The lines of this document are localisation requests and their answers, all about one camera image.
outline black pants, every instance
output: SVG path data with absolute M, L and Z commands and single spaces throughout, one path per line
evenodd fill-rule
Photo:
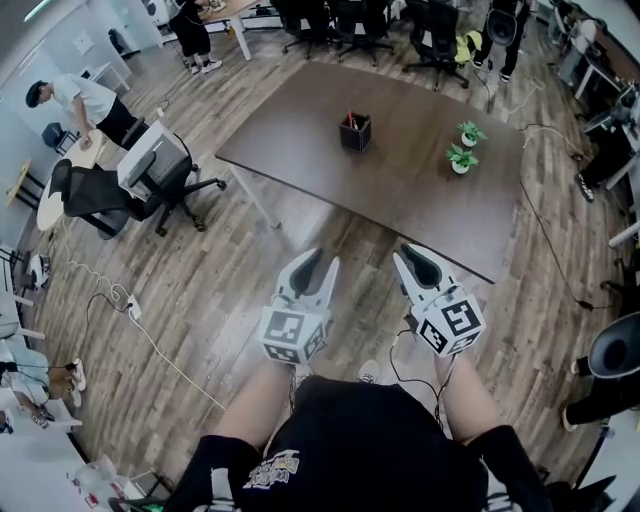
M 529 11 L 529 6 L 525 3 L 516 17 L 518 22 L 516 37 L 513 39 L 513 42 L 507 46 L 507 56 L 504 61 L 504 67 L 502 68 L 502 72 L 505 75 L 511 75 L 513 70 L 516 68 L 516 62 L 518 62 L 518 50 L 520 49 L 522 34 L 524 34 L 524 26 L 527 24 L 527 19 L 529 18 Z M 492 46 L 493 41 L 489 37 L 489 32 L 487 32 L 487 22 L 485 21 L 484 28 L 482 29 L 482 49 L 476 52 L 474 60 L 484 62 L 489 55 Z
M 578 375 L 591 375 L 587 358 L 578 359 Z M 588 397 L 567 406 L 567 421 L 581 425 L 640 404 L 640 372 L 621 379 L 595 379 Z
M 613 133 L 607 132 L 602 136 L 598 141 L 598 145 L 602 149 L 591 160 L 587 168 L 580 173 L 589 188 L 593 188 L 598 183 L 613 176 L 633 156 L 633 150 L 629 145 L 627 136 L 624 134 L 624 130 L 619 124 L 616 125 L 616 128 Z
M 185 57 L 192 57 L 196 53 L 206 57 L 211 52 L 209 33 L 204 28 L 198 16 L 198 8 L 193 2 L 183 4 L 180 13 L 169 21 L 169 28 L 176 34 Z
M 127 144 L 129 147 L 122 145 L 122 139 L 127 134 L 129 129 L 135 124 L 136 118 L 131 115 L 131 112 L 127 110 L 122 102 L 116 98 L 113 103 L 113 107 L 109 111 L 109 115 L 105 117 L 104 121 L 98 123 L 96 128 L 109 137 L 114 143 L 121 148 L 130 149 L 131 144 Z

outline wooden floor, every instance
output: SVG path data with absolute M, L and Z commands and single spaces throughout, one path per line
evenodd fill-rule
M 463 16 L 463 28 L 477 23 L 485 12 L 478 9 Z M 555 50 L 544 32 L 542 25 L 530 26 L 508 86 L 497 74 L 503 49 L 494 48 L 494 72 L 479 73 L 488 80 L 491 99 L 469 65 L 463 70 L 471 81 L 468 90 L 443 77 L 440 92 L 505 119 L 529 96 L 533 86 L 528 79 L 537 77 L 544 90 L 533 92 L 507 122 L 520 129 L 529 123 L 552 124 L 590 155 L 574 116 L 580 109 L 547 65 L 554 61 Z M 394 26 L 391 41 L 397 51 L 393 56 L 381 53 L 376 69 L 357 52 L 343 65 L 433 88 L 433 71 L 401 72 L 403 63 L 416 60 L 407 35 L 407 24 Z M 389 348 L 404 328 L 408 303 L 391 255 L 402 240 L 319 200 L 255 178 L 283 220 L 282 228 L 273 231 L 225 165 L 213 157 L 239 124 L 305 62 L 300 49 L 281 53 L 290 40 L 282 31 L 248 32 L 246 38 L 254 53 L 251 62 L 243 59 L 233 36 L 212 36 L 224 66 L 208 76 L 189 76 L 170 45 L 129 61 L 135 77 L 123 101 L 132 112 L 154 120 L 156 105 L 166 97 L 170 103 L 164 123 L 191 149 L 203 169 L 200 179 L 222 177 L 229 182 L 222 194 L 214 187 L 190 201 L 206 218 L 206 233 L 196 232 L 175 214 L 166 238 L 153 233 L 152 221 L 130 222 L 120 236 L 104 242 L 94 228 L 68 220 L 68 236 L 61 227 L 46 234 L 34 230 L 25 242 L 52 261 L 50 288 L 38 296 L 29 327 L 47 333 L 48 340 L 39 346 L 52 362 L 76 356 L 84 360 L 89 385 L 77 412 L 84 422 L 78 437 L 90 457 L 107 454 L 122 474 L 153 469 L 177 480 L 199 436 L 212 430 L 221 410 L 180 378 L 154 353 L 144 334 L 102 299 L 94 301 L 85 332 L 87 302 L 108 285 L 97 283 L 85 268 L 67 264 L 65 243 L 72 259 L 136 295 L 142 324 L 159 348 L 222 404 L 233 399 L 263 357 L 252 334 L 279 270 L 301 251 L 324 247 L 326 261 L 337 254 L 342 270 L 332 303 L 329 348 L 314 361 L 315 370 L 353 379 L 362 362 L 375 358 L 383 367 L 383 382 L 394 382 Z M 335 54 L 325 50 L 313 58 L 336 61 Z M 118 158 L 110 148 L 101 164 L 114 168 Z M 542 131 L 527 144 L 521 178 L 575 295 L 608 304 L 612 297 L 598 284 L 618 277 L 613 260 L 619 253 L 606 242 L 624 220 L 611 196 L 599 194 L 591 205 L 582 199 L 572 181 L 576 166 L 562 138 Z M 568 373 L 569 364 L 586 353 L 616 310 L 589 313 L 571 300 L 524 195 L 514 211 L 502 268 L 495 286 L 459 273 L 477 294 L 488 324 L 473 350 L 477 367 L 533 461 L 548 468 L 552 479 L 571 481 L 593 449 L 598 428 L 590 425 L 567 434 L 561 427 L 561 406 L 585 391 Z M 394 357 L 403 377 L 433 378 L 430 354 L 410 336 L 398 343 Z M 432 409 L 434 401 L 425 387 L 407 389 Z

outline small white pot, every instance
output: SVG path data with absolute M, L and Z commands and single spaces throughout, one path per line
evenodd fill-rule
M 473 146 L 475 146 L 478 141 L 477 140 L 471 140 L 469 137 L 467 137 L 466 134 L 462 134 L 462 143 L 467 146 L 468 148 L 472 148 Z
M 458 162 L 451 162 L 451 167 L 457 174 L 465 174 L 469 170 L 469 166 L 462 167 Z

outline man in white shirt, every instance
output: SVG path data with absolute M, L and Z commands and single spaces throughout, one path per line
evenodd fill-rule
M 136 122 L 115 92 L 80 76 L 60 75 L 49 83 L 36 82 L 29 88 L 25 101 L 28 107 L 35 108 L 51 98 L 73 113 L 83 149 L 91 146 L 89 132 L 94 126 L 124 147 L 122 139 Z

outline black office chair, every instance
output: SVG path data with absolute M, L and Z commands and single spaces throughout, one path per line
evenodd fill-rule
M 378 65 L 375 54 L 376 48 L 389 50 L 393 55 L 394 48 L 390 44 L 380 43 L 387 34 L 387 19 L 384 10 L 388 7 L 388 0 L 338 0 L 333 2 L 333 10 L 336 18 L 336 32 L 340 39 L 348 44 L 349 48 L 338 54 L 338 60 L 343 61 L 347 53 L 354 50 L 363 50 L 373 60 L 373 66 Z M 364 34 L 356 34 L 357 25 L 361 23 Z
M 329 14 L 325 10 L 324 0 L 272 0 L 271 5 L 276 8 L 282 26 L 288 34 L 296 37 L 296 40 L 286 44 L 282 53 L 287 53 L 289 48 L 299 44 L 307 45 L 305 59 L 311 57 L 311 49 L 314 44 L 329 43 Z M 309 28 L 303 28 L 304 21 Z
M 142 183 L 147 187 L 152 194 L 147 202 L 132 198 L 121 188 L 116 171 L 71 167 L 71 161 L 67 159 L 58 162 L 53 171 L 50 194 L 60 192 L 65 215 L 81 217 L 98 228 L 100 237 L 105 240 L 116 236 L 129 218 L 142 222 L 162 205 L 164 205 L 164 211 L 155 230 L 158 235 L 167 234 L 164 225 L 176 206 L 179 206 L 191 219 L 198 231 L 206 231 L 206 225 L 191 212 L 185 199 L 189 194 L 209 185 L 215 184 L 219 189 L 224 190 L 227 184 L 214 178 L 193 185 L 185 185 L 189 175 L 198 171 L 186 146 L 185 149 L 187 156 L 159 183 L 156 183 L 148 174 L 156 160 L 155 152 L 151 151 L 141 159 L 129 177 L 127 185 L 134 187 Z M 100 214 L 100 218 L 95 217 L 95 214 Z
M 406 1 L 407 12 L 413 21 L 413 30 L 409 39 L 420 55 L 420 62 L 407 64 L 402 71 L 408 73 L 414 68 L 434 68 L 438 71 L 434 91 L 440 87 L 441 71 L 460 80 L 462 88 L 467 89 L 469 80 L 456 71 L 458 10 L 442 0 Z
M 63 130 L 60 123 L 49 123 L 42 132 L 42 140 L 44 143 L 53 148 L 56 153 L 63 156 L 67 150 L 64 148 L 64 143 L 69 140 L 71 144 L 74 144 L 78 137 L 67 130 Z

